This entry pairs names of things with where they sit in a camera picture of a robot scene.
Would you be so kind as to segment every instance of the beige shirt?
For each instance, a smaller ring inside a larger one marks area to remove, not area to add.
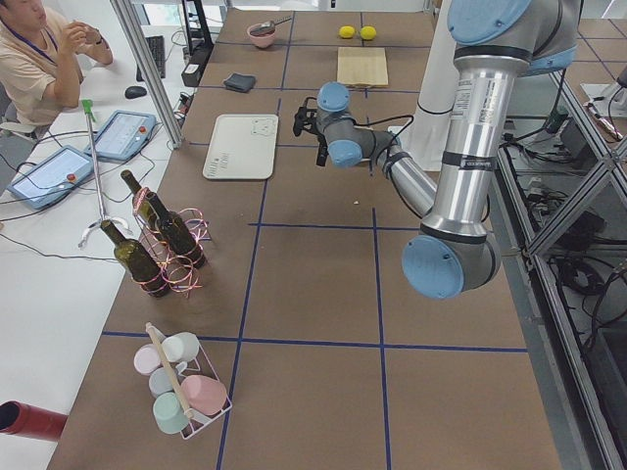
[[[52,61],[19,40],[0,22],[0,81],[18,110],[18,120],[24,124],[48,125],[63,109],[53,100],[44,99],[43,92],[57,76],[57,47],[61,31],[68,21],[54,10],[46,8],[47,27],[42,31],[46,48],[42,49]],[[76,63],[76,73],[82,73]]]

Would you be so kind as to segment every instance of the computer mouse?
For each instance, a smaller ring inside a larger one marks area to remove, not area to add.
[[[128,100],[133,100],[135,98],[139,98],[140,96],[146,96],[147,93],[146,88],[143,86],[133,85],[126,88],[126,91],[124,91],[124,97]]]

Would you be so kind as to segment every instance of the yellow lemon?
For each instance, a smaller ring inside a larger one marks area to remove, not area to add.
[[[360,31],[360,36],[364,41],[370,41],[376,36],[376,29],[373,26],[364,26]]]
[[[340,27],[340,37],[342,39],[350,39],[355,35],[355,29],[352,26]]]

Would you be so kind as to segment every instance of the red cylinder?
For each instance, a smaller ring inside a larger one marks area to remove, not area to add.
[[[19,401],[0,405],[0,433],[56,442],[61,438],[67,419],[65,414]]]

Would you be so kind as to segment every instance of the cup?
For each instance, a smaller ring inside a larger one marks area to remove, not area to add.
[[[189,375],[180,384],[192,408],[207,416],[220,413],[226,403],[226,387],[220,381],[205,375]]]
[[[144,345],[137,350],[133,365],[141,375],[150,375],[161,367],[161,359],[155,345]]]
[[[68,416],[19,401],[0,405],[0,433],[56,442]]]
[[[200,349],[196,335],[186,331],[168,336],[161,343],[161,346],[170,362],[189,362],[196,357]]]
[[[176,374],[181,375],[187,368],[187,362],[181,362],[177,364],[175,368]],[[155,399],[164,393],[171,392],[173,390],[169,376],[163,367],[159,367],[152,374],[150,374],[150,378],[148,379],[148,388],[150,389],[151,395]]]
[[[166,392],[157,397],[153,404],[153,415],[159,429],[166,434],[180,433],[189,425],[189,419],[183,413],[174,392]]]
[[[251,34],[251,31],[260,26],[260,23],[251,24],[246,29],[246,34],[248,34],[248,38],[251,40],[253,44],[255,44],[260,49],[265,49],[266,47],[274,44],[274,39],[276,39],[276,29],[273,32],[269,32],[268,34],[262,34],[261,36],[254,36]]]

